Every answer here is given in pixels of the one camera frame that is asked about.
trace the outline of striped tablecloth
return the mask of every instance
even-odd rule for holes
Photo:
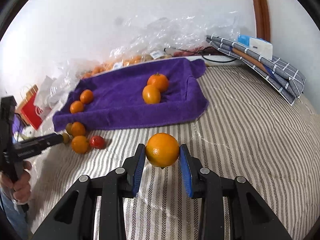
[[[166,132],[218,175],[246,177],[292,238],[303,239],[320,215],[320,116],[303,95],[293,106],[287,104],[247,66],[208,67],[198,81],[210,104],[193,122],[94,131],[91,135],[109,140],[105,150],[77,155],[58,145],[34,158],[32,231],[79,176],[106,175],[132,156],[139,143]],[[49,119],[40,133],[52,131]],[[161,170],[146,161],[138,196],[124,200],[127,239],[196,239],[201,201],[186,197],[179,166],[176,162]]]

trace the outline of red bag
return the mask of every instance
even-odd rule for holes
[[[36,94],[32,95],[30,100],[21,108],[21,113],[29,120],[34,129],[38,130],[42,124],[42,119],[36,113],[36,106],[33,105]]]

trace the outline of denim sleeve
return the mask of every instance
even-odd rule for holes
[[[2,197],[3,201],[3,206],[0,206],[1,208],[5,211],[7,218],[9,222],[11,223],[12,227],[18,235],[23,239],[23,240],[28,240],[28,223],[27,223],[27,215],[23,212],[21,206],[17,205],[16,209],[12,201],[4,194],[2,191],[2,188],[0,188],[0,194]]]

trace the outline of purple towel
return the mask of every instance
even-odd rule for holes
[[[203,60],[185,58],[157,60],[111,71],[81,80],[61,111],[53,116],[55,131],[67,123],[81,122],[88,130],[145,128],[187,122],[199,117],[207,108],[197,78],[205,71]],[[161,73],[169,79],[169,89],[161,94],[161,102],[147,105],[142,90],[148,78]],[[94,100],[84,112],[71,114],[70,105],[90,89]]]

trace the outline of barcode label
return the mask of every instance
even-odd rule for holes
[[[153,58],[153,59],[157,59],[157,58],[160,58],[162,56],[164,56],[164,53],[162,51],[159,51],[159,50],[156,50],[154,52],[151,52],[150,53],[150,56]]]
[[[116,63],[113,65],[113,69],[119,69],[119,68],[122,68],[122,61],[116,62]]]

